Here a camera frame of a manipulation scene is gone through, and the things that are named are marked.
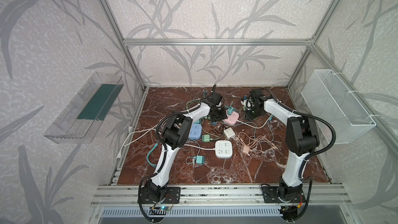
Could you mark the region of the pink power strip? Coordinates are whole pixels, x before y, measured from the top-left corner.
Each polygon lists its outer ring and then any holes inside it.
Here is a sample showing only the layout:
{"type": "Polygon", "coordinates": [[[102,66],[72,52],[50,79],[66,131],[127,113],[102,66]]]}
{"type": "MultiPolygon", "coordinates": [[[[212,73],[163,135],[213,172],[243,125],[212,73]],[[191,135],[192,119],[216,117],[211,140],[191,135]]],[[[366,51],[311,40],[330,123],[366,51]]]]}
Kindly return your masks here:
{"type": "Polygon", "coordinates": [[[236,125],[239,119],[239,114],[237,112],[232,112],[231,115],[227,114],[227,119],[224,119],[223,122],[227,125],[236,125]]]}

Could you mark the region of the white charger plug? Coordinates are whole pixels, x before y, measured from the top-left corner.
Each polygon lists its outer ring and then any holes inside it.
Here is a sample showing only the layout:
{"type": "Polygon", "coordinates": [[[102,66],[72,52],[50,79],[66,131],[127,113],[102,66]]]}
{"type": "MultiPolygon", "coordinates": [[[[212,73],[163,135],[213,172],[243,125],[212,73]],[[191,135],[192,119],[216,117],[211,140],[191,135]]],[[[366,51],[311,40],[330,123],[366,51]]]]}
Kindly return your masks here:
{"type": "Polygon", "coordinates": [[[236,133],[232,128],[224,129],[223,133],[227,140],[233,139],[236,136],[236,133]]]}

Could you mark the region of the green charger plug front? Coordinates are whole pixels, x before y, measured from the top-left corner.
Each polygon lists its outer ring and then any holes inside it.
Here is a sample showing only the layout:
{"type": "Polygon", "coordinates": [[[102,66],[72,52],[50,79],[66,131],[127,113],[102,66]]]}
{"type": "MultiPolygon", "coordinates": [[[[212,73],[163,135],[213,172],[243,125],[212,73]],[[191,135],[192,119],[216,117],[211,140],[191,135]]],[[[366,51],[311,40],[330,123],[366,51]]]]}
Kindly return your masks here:
{"type": "Polygon", "coordinates": [[[211,141],[210,135],[209,134],[202,135],[202,141],[204,143],[209,143],[211,141]]]}

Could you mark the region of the blue power strip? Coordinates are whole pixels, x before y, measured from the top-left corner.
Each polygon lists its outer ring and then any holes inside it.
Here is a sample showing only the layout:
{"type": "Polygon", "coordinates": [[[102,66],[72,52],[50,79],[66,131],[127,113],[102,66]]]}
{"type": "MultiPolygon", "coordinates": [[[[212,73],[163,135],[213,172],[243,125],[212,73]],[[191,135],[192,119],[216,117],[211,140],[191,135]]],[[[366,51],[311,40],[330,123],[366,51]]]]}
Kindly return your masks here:
{"type": "Polygon", "coordinates": [[[188,138],[190,140],[199,140],[201,137],[202,137],[202,125],[199,123],[193,123],[188,138]]]}

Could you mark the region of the white power strip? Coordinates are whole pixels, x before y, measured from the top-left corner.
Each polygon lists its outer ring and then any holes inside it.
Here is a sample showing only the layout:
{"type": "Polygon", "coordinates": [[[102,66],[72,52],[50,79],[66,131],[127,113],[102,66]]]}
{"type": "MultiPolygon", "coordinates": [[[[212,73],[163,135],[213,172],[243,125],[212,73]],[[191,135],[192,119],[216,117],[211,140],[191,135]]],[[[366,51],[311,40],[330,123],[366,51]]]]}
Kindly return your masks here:
{"type": "Polygon", "coordinates": [[[229,159],[233,155],[232,143],[228,140],[218,140],[215,142],[215,155],[219,159],[229,159]]]}

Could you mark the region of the teal charger plug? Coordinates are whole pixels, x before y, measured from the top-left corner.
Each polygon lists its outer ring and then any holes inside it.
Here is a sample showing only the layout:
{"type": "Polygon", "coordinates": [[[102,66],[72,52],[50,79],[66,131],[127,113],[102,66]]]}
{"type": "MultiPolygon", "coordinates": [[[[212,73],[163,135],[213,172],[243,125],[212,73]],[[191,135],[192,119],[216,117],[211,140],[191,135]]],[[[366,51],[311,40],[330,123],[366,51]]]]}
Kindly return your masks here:
{"type": "Polygon", "coordinates": [[[196,164],[204,164],[205,163],[205,157],[201,156],[201,155],[196,156],[195,163],[196,164]]]}

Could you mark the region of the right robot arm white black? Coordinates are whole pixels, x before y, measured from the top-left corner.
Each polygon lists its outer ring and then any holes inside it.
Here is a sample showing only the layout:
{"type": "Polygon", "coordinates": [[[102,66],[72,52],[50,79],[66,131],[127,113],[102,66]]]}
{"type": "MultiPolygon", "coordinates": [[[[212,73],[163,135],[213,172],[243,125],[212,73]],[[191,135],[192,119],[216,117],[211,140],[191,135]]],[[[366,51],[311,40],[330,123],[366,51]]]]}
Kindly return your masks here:
{"type": "Polygon", "coordinates": [[[307,161],[318,154],[329,150],[336,141],[336,131],[327,121],[311,114],[300,113],[288,107],[269,90],[253,89],[249,96],[241,98],[245,118],[254,120],[265,113],[273,115],[286,125],[286,144],[289,149],[287,167],[279,181],[278,197],[288,201],[300,194],[303,172],[307,161]],[[326,125],[332,134],[329,144],[320,150],[319,132],[316,122],[326,125]]]}

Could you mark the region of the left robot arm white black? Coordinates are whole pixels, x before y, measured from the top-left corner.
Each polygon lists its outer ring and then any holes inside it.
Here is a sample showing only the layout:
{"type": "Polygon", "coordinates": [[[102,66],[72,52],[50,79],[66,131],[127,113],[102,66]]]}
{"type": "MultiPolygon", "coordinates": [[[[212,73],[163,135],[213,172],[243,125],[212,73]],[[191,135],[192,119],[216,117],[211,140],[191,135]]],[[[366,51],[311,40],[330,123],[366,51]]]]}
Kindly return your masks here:
{"type": "Polygon", "coordinates": [[[196,106],[182,112],[173,112],[161,119],[155,129],[162,146],[161,155],[152,175],[143,177],[138,190],[138,203],[158,203],[166,196],[169,175],[178,151],[186,144],[192,124],[204,117],[216,122],[227,119],[227,109],[222,104],[223,96],[213,85],[209,95],[196,106]]]}

